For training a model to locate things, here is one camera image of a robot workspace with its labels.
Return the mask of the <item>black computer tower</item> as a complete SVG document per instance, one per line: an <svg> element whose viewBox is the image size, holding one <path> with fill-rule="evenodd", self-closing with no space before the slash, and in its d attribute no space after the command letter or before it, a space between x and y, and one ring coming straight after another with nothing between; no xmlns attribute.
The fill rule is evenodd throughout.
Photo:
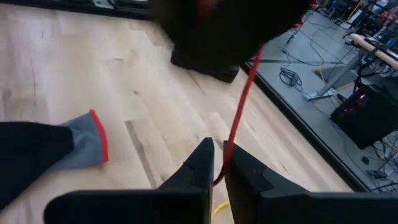
<svg viewBox="0 0 398 224"><path fill-rule="evenodd" d="M383 88L365 85L342 102L330 119L364 149L398 128L398 99Z"/></svg>

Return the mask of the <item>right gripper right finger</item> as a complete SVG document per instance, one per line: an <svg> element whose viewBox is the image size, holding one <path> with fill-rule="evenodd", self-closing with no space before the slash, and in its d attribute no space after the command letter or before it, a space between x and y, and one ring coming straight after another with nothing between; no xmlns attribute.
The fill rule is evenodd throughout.
<svg viewBox="0 0 398 224"><path fill-rule="evenodd" d="M238 145L225 182L235 224L398 224L398 194L310 192Z"/></svg>

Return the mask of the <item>black plastic cord spool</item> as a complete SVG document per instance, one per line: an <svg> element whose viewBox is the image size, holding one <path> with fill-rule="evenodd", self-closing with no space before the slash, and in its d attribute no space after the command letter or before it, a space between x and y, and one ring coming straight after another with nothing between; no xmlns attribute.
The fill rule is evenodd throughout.
<svg viewBox="0 0 398 224"><path fill-rule="evenodd" d="M237 65L286 33L311 0L148 0L152 17L177 48L209 67Z"/></svg>

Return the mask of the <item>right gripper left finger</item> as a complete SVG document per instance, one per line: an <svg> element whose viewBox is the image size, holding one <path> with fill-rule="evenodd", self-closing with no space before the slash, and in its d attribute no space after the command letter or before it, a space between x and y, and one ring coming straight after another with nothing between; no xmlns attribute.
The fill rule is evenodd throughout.
<svg viewBox="0 0 398 224"><path fill-rule="evenodd" d="M79 190L51 200L45 224L210 224L214 169L212 138L156 189Z"/></svg>

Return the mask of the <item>black rounded plastic piece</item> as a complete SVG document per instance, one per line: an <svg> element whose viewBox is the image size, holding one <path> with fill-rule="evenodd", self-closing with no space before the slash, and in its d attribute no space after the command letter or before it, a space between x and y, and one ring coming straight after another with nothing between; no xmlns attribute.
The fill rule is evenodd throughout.
<svg viewBox="0 0 398 224"><path fill-rule="evenodd" d="M221 82L232 83L239 72L238 65L232 65L228 68L213 69L207 68L202 65L195 64L190 61L189 57L174 47L170 59L171 64L187 70L193 70L204 75L211 76Z"/></svg>

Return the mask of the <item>wood-edged desk grey legs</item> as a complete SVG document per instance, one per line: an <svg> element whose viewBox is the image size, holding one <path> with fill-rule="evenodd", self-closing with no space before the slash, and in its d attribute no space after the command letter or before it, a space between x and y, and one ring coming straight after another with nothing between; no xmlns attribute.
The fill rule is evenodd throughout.
<svg viewBox="0 0 398 224"><path fill-rule="evenodd" d="M389 49L383 50L380 45L376 46L368 42L368 40L372 40L370 37L364 37L359 34L350 34L349 38L361 49L365 51L365 56L374 56L379 60L382 60L391 68L398 70L398 55ZM330 89L335 85L335 83L344 76L345 73L348 73L354 66L357 64L358 60L361 57L359 55L352 58L346 65L343 66L342 69L337 71L331 78L328 78L328 81L325 83L325 86L315 93L305 93L304 98L307 101L316 100L324 97L331 97L333 93Z"/></svg>

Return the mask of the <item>black glove grey red cuff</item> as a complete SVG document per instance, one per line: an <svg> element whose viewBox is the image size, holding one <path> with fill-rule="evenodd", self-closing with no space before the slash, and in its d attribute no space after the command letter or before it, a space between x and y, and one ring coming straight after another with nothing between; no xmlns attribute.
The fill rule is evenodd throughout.
<svg viewBox="0 0 398 224"><path fill-rule="evenodd" d="M106 132L95 110L59 125L0 122L0 211L47 171L107 161Z"/></svg>

